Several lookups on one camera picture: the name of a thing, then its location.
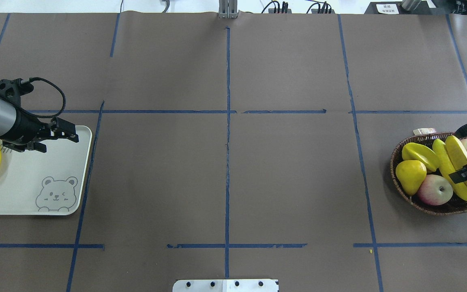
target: metal bracket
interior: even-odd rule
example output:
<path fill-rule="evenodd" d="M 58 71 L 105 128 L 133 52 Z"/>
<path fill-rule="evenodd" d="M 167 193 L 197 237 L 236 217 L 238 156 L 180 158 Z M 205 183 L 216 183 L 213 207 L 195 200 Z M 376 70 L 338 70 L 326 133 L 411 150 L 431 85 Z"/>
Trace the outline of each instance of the metal bracket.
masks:
<path fill-rule="evenodd" d="M 275 279 L 179 280 L 172 292 L 278 292 Z"/>
<path fill-rule="evenodd" d="M 219 18 L 237 18 L 237 0 L 219 0 Z"/>

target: table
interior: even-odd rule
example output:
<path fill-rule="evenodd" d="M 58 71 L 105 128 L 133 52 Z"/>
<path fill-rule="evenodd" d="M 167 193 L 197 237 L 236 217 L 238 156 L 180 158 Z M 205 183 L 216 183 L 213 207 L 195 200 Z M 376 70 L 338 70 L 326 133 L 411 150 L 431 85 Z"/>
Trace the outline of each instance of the table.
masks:
<path fill-rule="evenodd" d="M 467 16 L 317 16 L 0 14 L 0 79 L 53 81 L 95 138 L 78 211 L 0 216 L 0 291 L 467 290 L 467 214 L 388 173 L 413 129 L 467 122 Z"/>

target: black cable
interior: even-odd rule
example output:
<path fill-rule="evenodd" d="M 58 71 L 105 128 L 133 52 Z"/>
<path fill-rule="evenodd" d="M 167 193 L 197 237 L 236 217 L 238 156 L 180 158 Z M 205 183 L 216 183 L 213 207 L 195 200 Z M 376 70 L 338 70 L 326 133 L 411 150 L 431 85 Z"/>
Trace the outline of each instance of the black cable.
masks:
<path fill-rule="evenodd" d="M 166 13 L 170 6 L 170 0 L 165 0 L 165 10 L 162 13 Z"/>
<path fill-rule="evenodd" d="M 311 11 L 311 8 L 313 8 L 313 6 L 315 6 L 315 5 L 318 5 L 318 10 L 320 10 L 320 3 L 319 3 L 319 2 L 315 2 L 315 3 L 311 4 L 311 6 L 309 6 L 309 9 L 307 10 L 306 14 L 308 14 L 309 11 Z"/>
<path fill-rule="evenodd" d="M 327 2 L 324 2 L 324 5 L 322 5 L 322 9 L 320 9 L 320 10 L 318 11 L 318 13 L 322 13 L 322 14 L 323 14 L 324 11 L 327 12 L 327 7 L 328 7 L 328 6 L 327 6 Z"/>
<path fill-rule="evenodd" d="M 66 96 L 65 96 L 64 92 L 62 92 L 62 90 L 59 87 L 57 87 L 57 85 L 53 84 L 51 81 L 48 81 L 48 80 L 46 80 L 44 78 L 41 78 L 41 77 L 30 78 L 30 83 L 32 83 L 33 81 L 43 81 L 45 83 L 48 83 L 49 85 L 52 85 L 53 88 L 57 89 L 60 92 L 60 94 L 62 96 L 62 107 L 56 114 L 53 114 L 53 115 L 36 115 L 36 114 L 33 114 L 33 113 L 25 110 L 24 108 L 20 107 L 19 105 L 16 105 L 13 101 L 8 99 L 6 96 L 2 96 L 0 94 L 0 98 L 2 100 L 4 100 L 4 101 L 8 102 L 9 104 L 13 105 L 15 108 L 19 109 L 24 114 L 27 114 L 29 116 L 33 116 L 34 118 L 55 118 L 55 117 L 59 116 L 60 114 L 62 114 L 62 112 L 66 108 Z"/>
<path fill-rule="evenodd" d="M 264 8 L 263 11 L 261 12 L 261 14 L 264 13 L 264 11 L 266 10 L 266 8 L 267 8 L 268 6 L 270 6 L 271 3 L 273 3 L 273 5 L 275 5 L 275 6 L 278 5 L 278 9 L 277 9 L 277 7 L 275 7 L 275 13 L 276 13 L 277 11 L 280 11 L 280 3 L 279 3 L 278 1 L 271 1 L 270 3 L 268 3 L 268 4 L 265 6 L 265 8 Z"/>

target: white tray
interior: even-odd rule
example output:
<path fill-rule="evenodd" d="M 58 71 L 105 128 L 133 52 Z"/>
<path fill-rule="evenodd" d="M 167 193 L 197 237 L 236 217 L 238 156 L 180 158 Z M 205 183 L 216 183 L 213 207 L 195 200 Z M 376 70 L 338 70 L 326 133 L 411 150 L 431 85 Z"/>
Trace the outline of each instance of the white tray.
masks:
<path fill-rule="evenodd" d="M 80 204 L 91 130 L 75 126 L 78 143 L 47 140 L 47 152 L 2 148 L 0 215 L 69 215 Z"/>

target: price tag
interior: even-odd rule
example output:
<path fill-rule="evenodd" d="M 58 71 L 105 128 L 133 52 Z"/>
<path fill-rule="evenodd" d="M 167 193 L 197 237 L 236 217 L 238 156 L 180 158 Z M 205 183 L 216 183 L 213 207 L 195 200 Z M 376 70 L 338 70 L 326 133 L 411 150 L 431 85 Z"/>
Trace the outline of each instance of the price tag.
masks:
<path fill-rule="evenodd" d="M 396 4 L 376 4 L 376 8 L 381 14 L 399 14 Z"/>
<path fill-rule="evenodd" d="M 431 133 L 437 133 L 437 131 L 434 128 L 420 128 L 420 129 L 413 130 L 414 135 L 424 135 L 424 134 L 431 134 Z"/>

